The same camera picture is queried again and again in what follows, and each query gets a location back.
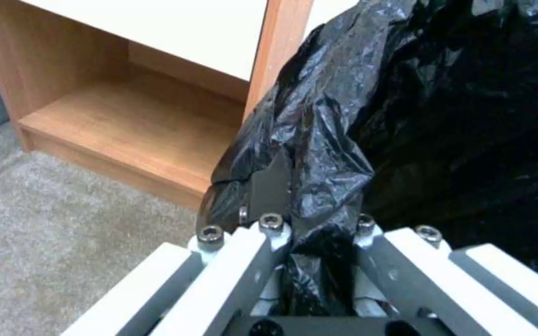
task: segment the cabinet shelf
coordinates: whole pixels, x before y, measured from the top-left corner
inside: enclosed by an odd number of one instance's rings
[[[21,128],[201,197],[244,106],[154,74],[99,81],[19,120]]]

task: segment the hex socket screw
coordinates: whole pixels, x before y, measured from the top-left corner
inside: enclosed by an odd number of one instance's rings
[[[425,242],[431,244],[436,249],[439,248],[439,244],[443,239],[443,236],[439,230],[430,225],[419,225],[414,228],[416,234],[421,237]]]
[[[358,223],[356,224],[356,231],[359,234],[371,234],[375,228],[375,221],[369,215],[361,213],[358,216]]]
[[[198,246],[204,251],[217,251],[224,246],[224,230],[217,225],[207,225],[197,233]]]
[[[279,213],[265,213],[259,219],[259,229],[268,236],[275,237],[282,234],[283,217]]]

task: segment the carpet floor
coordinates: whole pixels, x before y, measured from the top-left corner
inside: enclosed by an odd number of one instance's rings
[[[57,335],[196,214],[42,153],[0,126],[0,335]]]

